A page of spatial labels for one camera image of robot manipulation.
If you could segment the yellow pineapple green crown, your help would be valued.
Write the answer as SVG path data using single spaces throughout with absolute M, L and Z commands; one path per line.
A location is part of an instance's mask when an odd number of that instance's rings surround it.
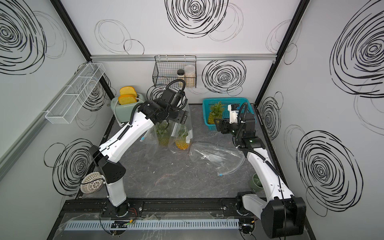
M 207 120 L 208 124 L 215 124 L 215 119 L 221 119 L 225 108 L 221 101 L 210 106 L 210 113 Z

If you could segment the clear zip-top bag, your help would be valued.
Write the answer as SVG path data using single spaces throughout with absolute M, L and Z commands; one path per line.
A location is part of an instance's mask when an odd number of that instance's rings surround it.
M 245 162 L 245 156 L 237 149 L 200 142 L 191 145 L 189 156 L 193 162 L 214 166 L 218 176 L 236 172 Z
M 187 120 L 184 124 L 174 124 L 169 143 L 170 151 L 177 155 L 187 153 L 193 141 L 192 113 L 189 104 L 183 110 L 188 112 Z

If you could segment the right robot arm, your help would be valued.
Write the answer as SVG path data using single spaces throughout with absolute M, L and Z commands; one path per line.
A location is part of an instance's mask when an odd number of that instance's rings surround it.
M 215 119 L 218 132 L 231 134 L 233 144 L 250 162 L 259 177 L 266 199 L 256 194 L 241 196 L 241 209 L 261 220 L 266 235 L 270 238 L 286 238 L 301 235 L 305 228 L 307 206 L 301 197 L 282 180 L 273 166 L 263 141 L 256 134 L 256 117 L 248 103 L 228 105 L 229 118 Z

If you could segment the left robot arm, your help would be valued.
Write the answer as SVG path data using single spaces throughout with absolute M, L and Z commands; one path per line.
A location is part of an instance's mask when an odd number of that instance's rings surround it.
M 121 157 L 142 134 L 157 123 L 186 122 L 189 112 L 179 106 L 185 97 L 185 87 L 186 82 L 182 79 L 171 81 L 159 98 L 137 104 L 130 120 L 117 134 L 100 146 L 93 145 L 89 148 L 89 153 L 106 184 L 108 199 L 115 208 L 117 217 L 124 217 L 130 211 L 123 183 L 126 169 L 119 162 Z

